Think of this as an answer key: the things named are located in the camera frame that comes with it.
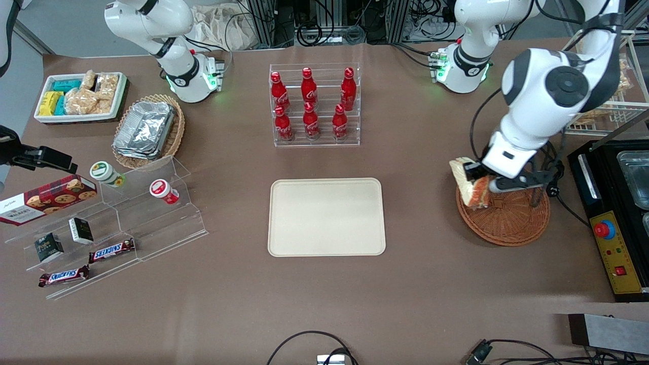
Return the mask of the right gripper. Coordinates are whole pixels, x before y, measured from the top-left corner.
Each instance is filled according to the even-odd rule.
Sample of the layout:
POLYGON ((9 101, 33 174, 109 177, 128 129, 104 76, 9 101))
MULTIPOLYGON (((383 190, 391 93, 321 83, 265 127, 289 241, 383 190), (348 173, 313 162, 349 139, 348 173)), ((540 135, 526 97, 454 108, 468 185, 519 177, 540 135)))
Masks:
POLYGON ((41 168, 40 149, 21 143, 18 134, 1 126, 1 164, 21 168, 41 168))

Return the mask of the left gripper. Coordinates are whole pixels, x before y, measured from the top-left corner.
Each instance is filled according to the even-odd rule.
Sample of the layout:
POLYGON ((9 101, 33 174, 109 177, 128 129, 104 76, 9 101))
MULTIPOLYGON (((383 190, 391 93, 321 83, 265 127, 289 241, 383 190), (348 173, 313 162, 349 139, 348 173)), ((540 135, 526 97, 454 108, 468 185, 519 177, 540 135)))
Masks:
POLYGON ((516 178, 528 160, 537 153, 539 143, 539 139, 529 138, 528 135, 495 131, 482 163, 463 163, 464 176, 466 179, 477 179, 476 187, 488 187, 491 176, 485 176, 486 166, 498 175, 516 178))

